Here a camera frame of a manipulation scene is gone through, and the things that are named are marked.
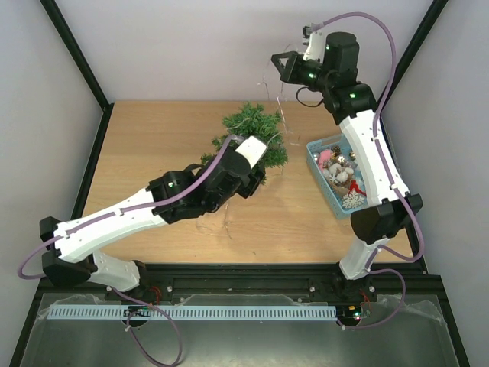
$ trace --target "wooden tabletop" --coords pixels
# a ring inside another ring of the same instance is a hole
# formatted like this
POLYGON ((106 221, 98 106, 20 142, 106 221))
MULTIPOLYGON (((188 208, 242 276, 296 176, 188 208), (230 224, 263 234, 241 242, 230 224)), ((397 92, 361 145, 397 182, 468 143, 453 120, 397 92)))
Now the wooden tabletop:
MULTIPOLYGON (((266 110, 278 108, 266 103, 266 110)), ((84 215, 118 203, 167 171, 199 163, 225 133, 222 117, 241 102, 117 102, 84 215)), ((306 144, 339 133, 322 107, 282 103, 289 163, 267 171, 248 199, 232 197, 217 213, 150 229, 106 246, 123 260, 157 263, 325 263, 344 257, 353 239, 338 221, 306 163, 306 144)), ((389 242, 411 255, 405 231, 389 242)), ((381 252, 378 261, 397 261, 381 252)))

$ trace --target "blue plastic bin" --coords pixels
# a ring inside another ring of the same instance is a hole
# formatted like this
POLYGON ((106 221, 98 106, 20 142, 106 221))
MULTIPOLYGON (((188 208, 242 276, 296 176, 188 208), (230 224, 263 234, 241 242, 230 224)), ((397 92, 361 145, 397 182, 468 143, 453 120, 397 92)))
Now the blue plastic bin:
POLYGON ((307 145, 307 164, 311 168, 311 172, 313 173, 314 178, 318 182, 322 194, 328 200, 329 205, 331 206, 331 209, 335 213, 336 218, 344 219, 344 218, 348 218, 353 212, 366 208, 367 200, 365 200, 364 204, 362 206, 359 206, 358 208, 354 208, 354 209, 343 208, 342 198, 339 197, 339 195, 332 190, 331 186, 329 186, 329 183, 322 175, 322 172, 319 169, 318 164, 314 161, 313 154, 321 153, 326 149, 331 149, 334 145, 338 145, 341 148, 342 153, 344 155, 348 155, 351 152, 350 144, 348 143, 348 140, 343 134, 334 135, 329 138, 324 138, 321 140, 311 141, 307 145))

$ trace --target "small artificial christmas tree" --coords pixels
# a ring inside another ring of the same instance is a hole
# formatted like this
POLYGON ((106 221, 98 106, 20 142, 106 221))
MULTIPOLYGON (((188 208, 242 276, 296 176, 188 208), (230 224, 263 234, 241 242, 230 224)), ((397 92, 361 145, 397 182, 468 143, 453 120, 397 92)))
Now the small artificial christmas tree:
MULTIPOLYGON (((255 170, 263 170, 269 167, 284 166, 288 161, 287 150, 283 147, 283 137, 278 130, 278 124, 281 122, 280 113, 265 113, 264 106, 257 104, 253 107, 249 102, 241 107, 239 113, 224 117, 222 124, 226 127, 229 134, 241 135, 245 138, 254 136, 267 144, 268 149, 260 162, 254 167, 255 170)), ((212 140, 215 150, 221 149, 222 143, 228 134, 212 140)), ((237 148, 238 143, 232 141, 229 146, 237 148)), ((201 157, 202 164, 206 164, 212 159, 214 154, 204 154, 201 157)))

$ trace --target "robotic arm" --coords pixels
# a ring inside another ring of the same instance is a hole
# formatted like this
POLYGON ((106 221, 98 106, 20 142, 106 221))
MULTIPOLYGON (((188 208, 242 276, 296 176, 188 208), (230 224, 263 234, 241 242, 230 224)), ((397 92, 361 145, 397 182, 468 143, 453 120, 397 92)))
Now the robotic arm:
POLYGON ((56 239, 43 254, 45 275, 58 286, 91 281, 123 292, 145 287, 143 263, 118 260, 99 250, 145 229, 214 213, 235 193, 244 198, 253 195, 264 177, 259 161, 266 150, 266 144, 253 136, 236 149, 227 147, 200 185, 168 205, 159 203, 188 189, 209 169, 212 161, 205 167, 191 164, 183 171, 166 172, 126 200, 81 219, 69 222, 53 217, 42 219, 42 240, 56 239))
POLYGON ((400 229, 410 223, 409 215, 394 192, 398 189, 416 214, 423 202, 419 194, 411 195, 393 163, 385 157, 394 178, 391 184, 377 150, 387 144, 380 128, 373 131, 377 103, 370 87, 357 81, 359 45, 353 34, 335 32, 327 36, 322 31, 303 28, 304 54, 290 51, 274 54, 272 62, 284 83, 307 86, 321 92, 322 102, 333 115, 336 125, 355 152, 364 179, 368 208, 351 215, 351 227, 356 235, 348 254, 339 262, 346 280, 368 275, 380 245, 386 245, 400 229))

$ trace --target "white wall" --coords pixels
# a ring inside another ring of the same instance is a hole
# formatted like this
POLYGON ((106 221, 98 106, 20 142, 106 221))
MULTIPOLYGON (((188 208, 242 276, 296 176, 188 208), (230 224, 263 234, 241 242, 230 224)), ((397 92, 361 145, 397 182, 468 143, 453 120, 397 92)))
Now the white wall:
MULTIPOLYGON (((109 99, 244 100, 280 91, 272 54, 303 46, 302 26, 347 11, 367 11, 393 32, 400 54, 431 0, 58 0, 109 99)), ((361 45, 362 81, 379 93, 387 81, 389 46, 364 19, 332 24, 361 45)), ((296 87, 284 93, 295 99, 296 87)))
MULTIPOLYGON (((17 264, 38 221, 70 216, 101 112, 40 2, 0 2, 0 366, 8 365, 37 281, 17 264)), ((39 272, 40 259, 28 266, 39 272)))
POLYGON ((473 366, 489 360, 488 16, 485 0, 449 2, 384 118, 473 366))

